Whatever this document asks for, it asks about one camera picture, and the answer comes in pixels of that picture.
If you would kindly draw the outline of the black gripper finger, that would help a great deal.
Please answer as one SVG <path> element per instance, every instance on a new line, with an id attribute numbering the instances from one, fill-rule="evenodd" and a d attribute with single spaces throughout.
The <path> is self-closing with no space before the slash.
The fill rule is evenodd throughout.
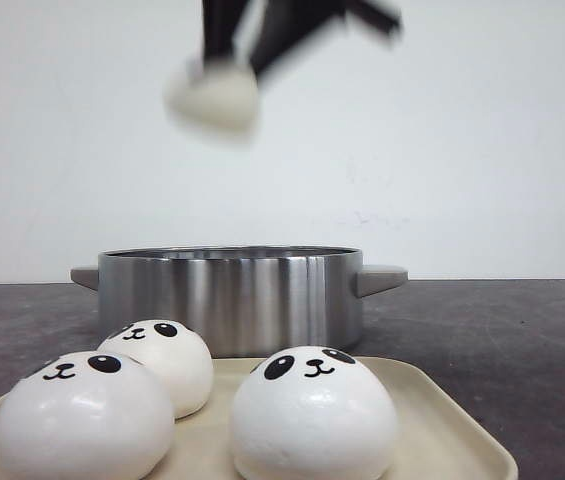
<path id="1" fill-rule="evenodd" d="M 203 63 L 235 60 L 233 37 L 249 0 L 203 0 Z"/>
<path id="2" fill-rule="evenodd" d="M 269 1 L 249 57 L 256 82 L 262 83 L 277 61 L 344 13 L 343 1 Z"/>

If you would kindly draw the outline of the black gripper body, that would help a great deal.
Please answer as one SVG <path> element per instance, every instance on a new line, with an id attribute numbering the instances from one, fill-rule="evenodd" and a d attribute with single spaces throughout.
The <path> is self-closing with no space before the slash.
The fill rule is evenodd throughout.
<path id="1" fill-rule="evenodd" d="M 348 13 L 387 37 L 402 31 L 401 14 L 394 8 L 365 0 L 346 0 L 344 5 Z"/>

